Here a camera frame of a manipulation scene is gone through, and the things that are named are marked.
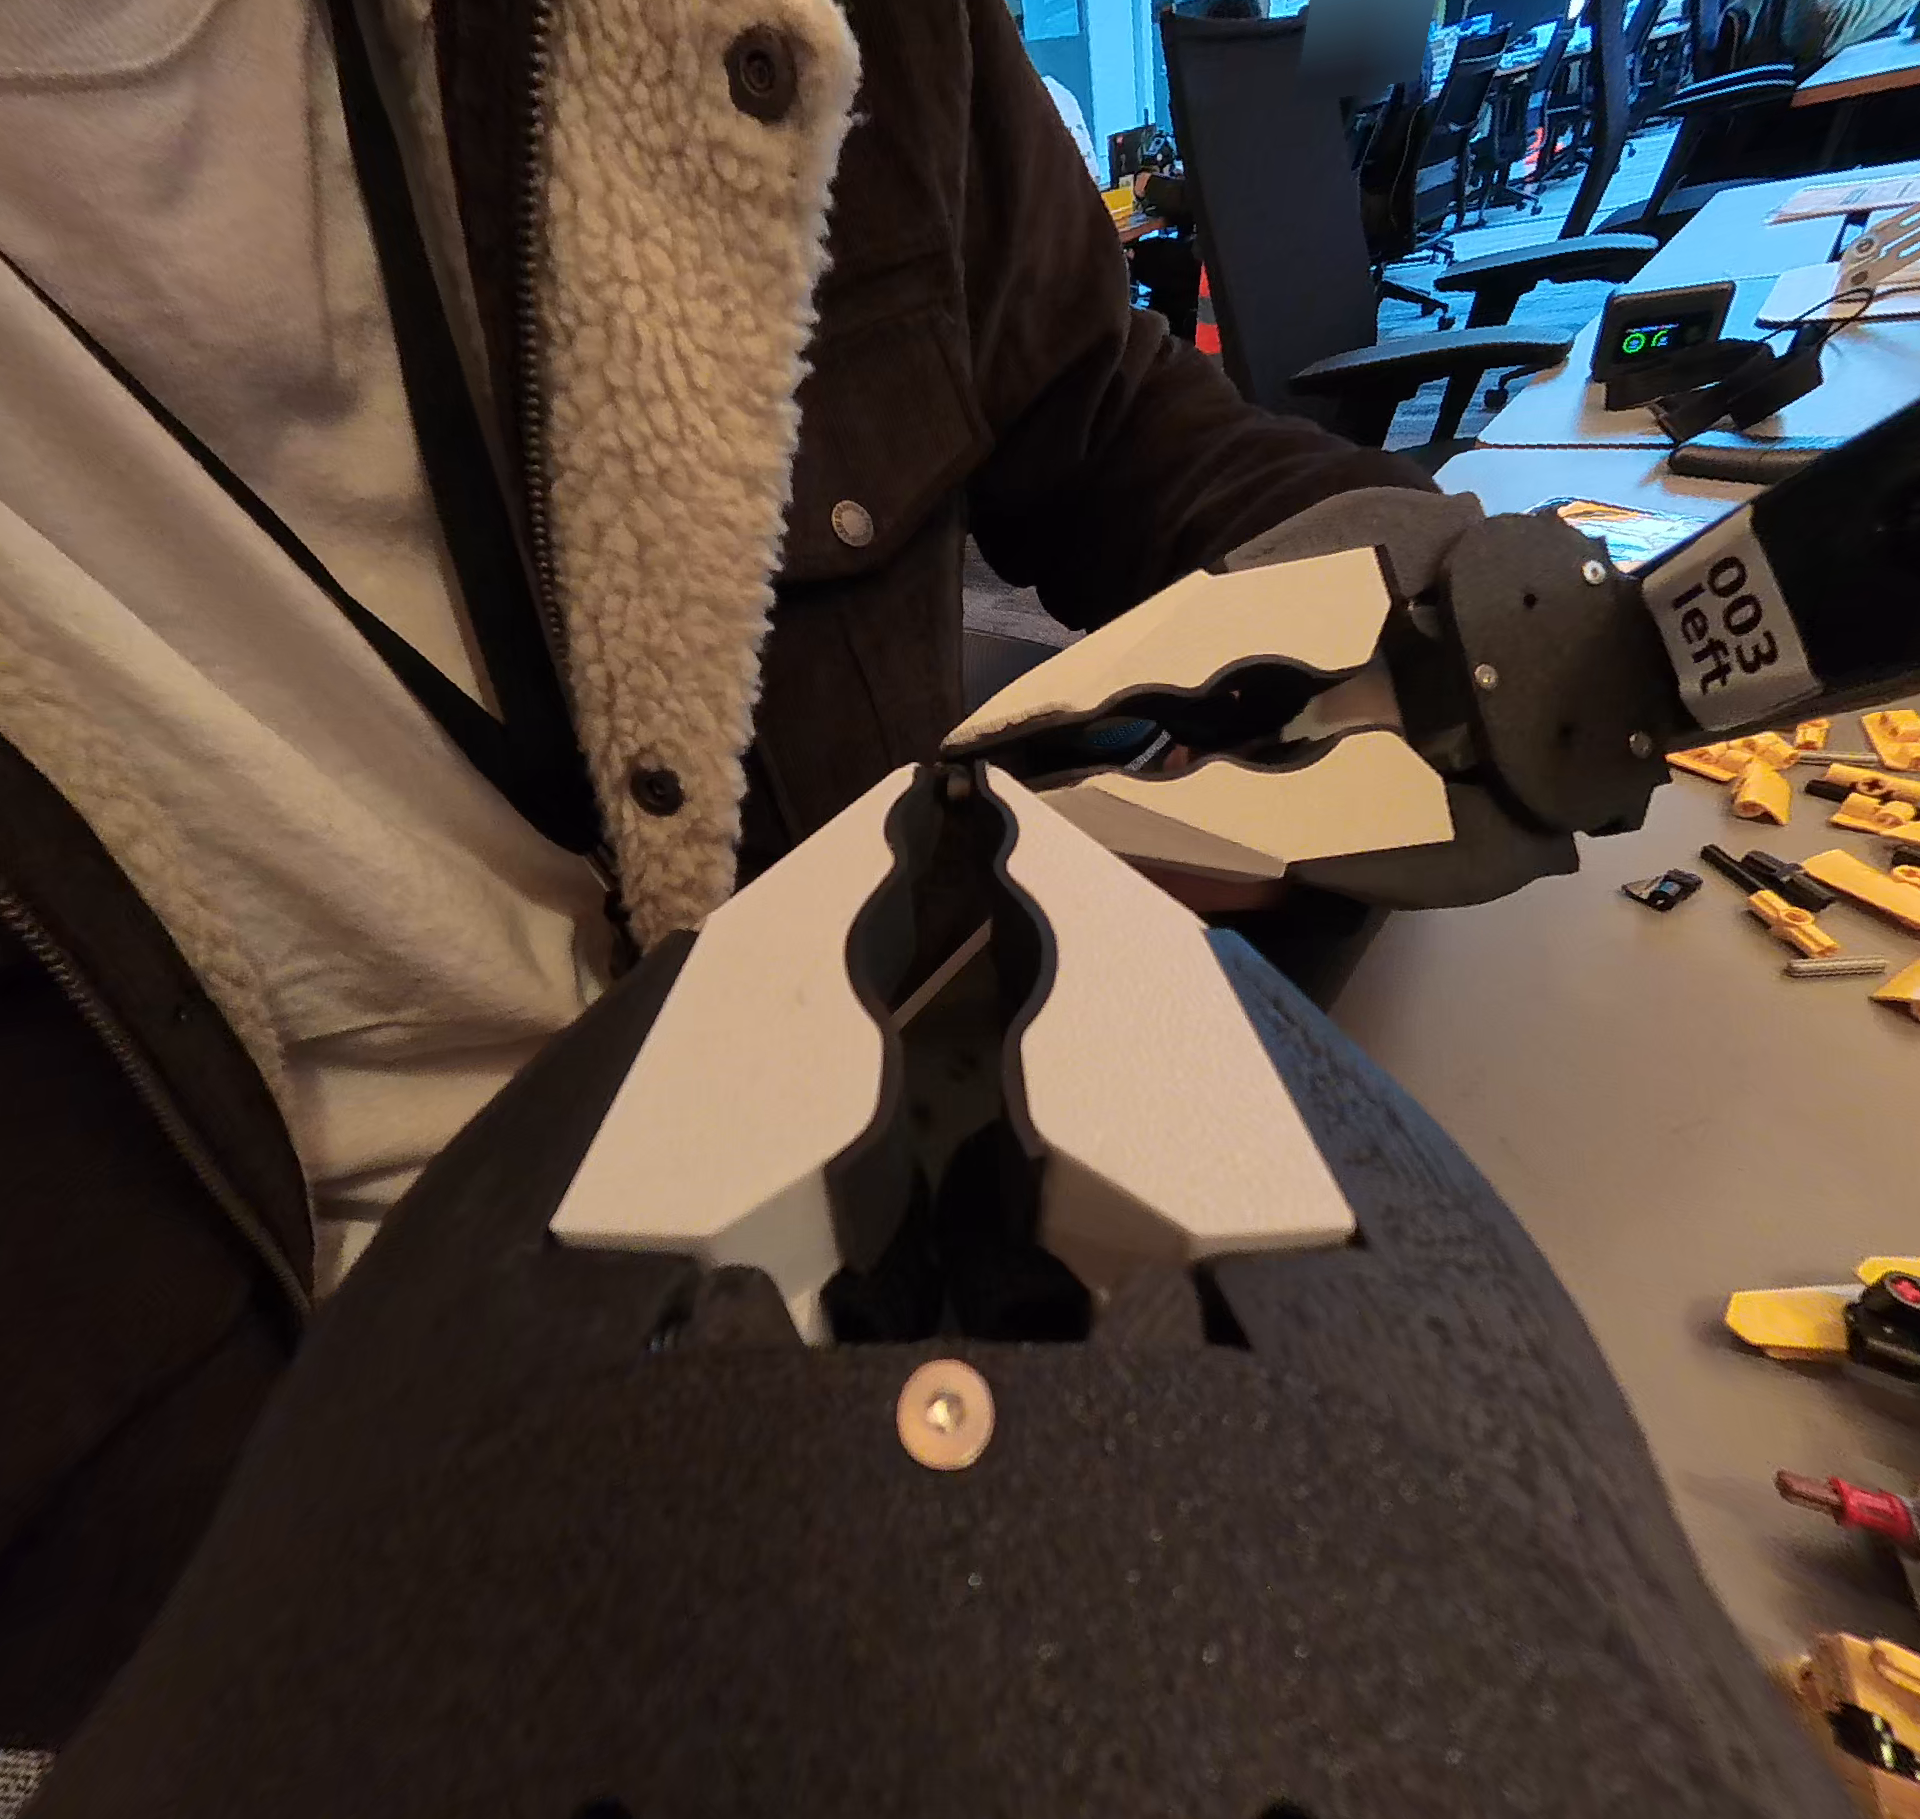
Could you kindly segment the black cylinder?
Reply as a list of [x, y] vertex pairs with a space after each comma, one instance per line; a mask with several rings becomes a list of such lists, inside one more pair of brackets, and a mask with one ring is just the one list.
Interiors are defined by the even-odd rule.
[[1749, 437], [1701, 433], [1673, 445], [1663, 468], [1673, 479], [1770, 488], [1833, 451], [1823, 437]]

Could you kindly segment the black device with green display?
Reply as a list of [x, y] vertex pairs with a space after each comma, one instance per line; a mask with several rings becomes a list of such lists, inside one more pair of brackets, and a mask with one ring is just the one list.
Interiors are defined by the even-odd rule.
[[1617, 290], [1593, 341], [1591, 381], [1607, 415], [1646, 413], [1670, 442], [1749, 433], [1823, 384], [1825, 318], [1732, 334], [1735, 279]]

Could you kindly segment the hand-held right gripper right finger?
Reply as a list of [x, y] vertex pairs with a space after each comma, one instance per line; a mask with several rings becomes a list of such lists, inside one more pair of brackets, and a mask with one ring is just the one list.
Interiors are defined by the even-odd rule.
[[980, 779], [1011, 823], [995, 881], [1041, 940], [1005, 1042], [1044, 1249], [1111, 1295], [1147, 1272], [1343, 1247], [1353, 1207], [1210, 929], [1017, 778]]

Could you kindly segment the white document stand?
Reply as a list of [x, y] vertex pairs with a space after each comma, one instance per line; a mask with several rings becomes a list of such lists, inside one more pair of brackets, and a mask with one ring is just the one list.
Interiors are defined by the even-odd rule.
[[1871, 299], [1917, 289], [1917, 202], [1886, 211], [1837, 256], [1836, 299]]

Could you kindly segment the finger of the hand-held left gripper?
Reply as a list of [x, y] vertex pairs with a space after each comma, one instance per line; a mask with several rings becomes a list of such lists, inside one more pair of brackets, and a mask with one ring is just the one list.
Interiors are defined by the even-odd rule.
[[1324, 760], [1372, 742], [1405, 760], [1380, 652], [1393, 612], [1389, 566], [1370, 546], [1191, 572], [1002, 687], [943, 753]]
[[1041, 800], [1116, 856], [1224, 880], [1452, 841], [1447, 779], [1385, 726], [1342, 734], [1257, 767], [1211, 753], [1175, 775], [1105, 770]]

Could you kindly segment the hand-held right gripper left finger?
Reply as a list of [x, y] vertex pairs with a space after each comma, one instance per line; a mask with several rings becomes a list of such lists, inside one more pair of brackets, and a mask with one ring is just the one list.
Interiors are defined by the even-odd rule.
[[855, 989], [850, 927], [899, 869], [899, 767], [719, 904], [693, 936], [548, 1218], [572, 1250], [681, 1254], [771, 1278], [803, 1340], [850, 1241], [827, 1170], [877, 1122], [887, 1008]]

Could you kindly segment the yellow brick car model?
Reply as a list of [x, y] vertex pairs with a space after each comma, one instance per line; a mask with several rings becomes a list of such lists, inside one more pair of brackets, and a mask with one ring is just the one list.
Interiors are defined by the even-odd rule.
[[[1725, 1330], [1747, 1351], [1791, 1365], [1842, 1368], [1881, 1392], [1916, 1399], [1917, 1269], [1914, 1254], [1867, 1254], [1852, 1282], [1733, 1293]], [[1827, 1518], [1893, 1557], [1917, 1595], [1916, 1490], [1862, 1486], [1836, 1472], [1779, 1469], [1779, 1501]], [[1819, 1631], [1782, 1669], [1801, 1728], [1836, 1774], [1857, 1814], [1917, 1812], [1916, 1639]]]

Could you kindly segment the person's left forearm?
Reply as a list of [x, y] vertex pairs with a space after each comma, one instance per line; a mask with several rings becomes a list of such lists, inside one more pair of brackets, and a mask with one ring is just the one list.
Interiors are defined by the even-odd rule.
[[973, 381], [992, 430], [973, 542], [1079, 632], [1340, 494], [1436, 490], [1412, 461], [1246, 405], [1158, 315], [1111, 297], [978, 323]]

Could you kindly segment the yellow printed sticker sheet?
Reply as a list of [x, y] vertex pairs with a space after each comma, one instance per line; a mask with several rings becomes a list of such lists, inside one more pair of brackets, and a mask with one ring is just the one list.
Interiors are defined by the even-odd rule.
[[1646, 570], [1713, 522], [1697, 510], [1646, 508], [1591, 497], [1557, 497], [1532, 505], [1530, 510], [1551, 512], [1596, 542], [1620, 572]]

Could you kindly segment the pile of yellow brick pieces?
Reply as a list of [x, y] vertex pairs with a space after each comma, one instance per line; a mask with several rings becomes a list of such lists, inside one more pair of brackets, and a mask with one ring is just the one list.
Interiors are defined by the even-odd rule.
[[1743, 919], [1784, 951], [1784, 976], [1850, 980], [1916, 1021], [1916, 959], [1864, 951], [1833, 923], [1850, 916], [1888, 940], [1917, 938], [1916, 703], [1668, 750], [1663, 764], [1721, 797], [1722, 834], [1693, 871], [1738, 895]]

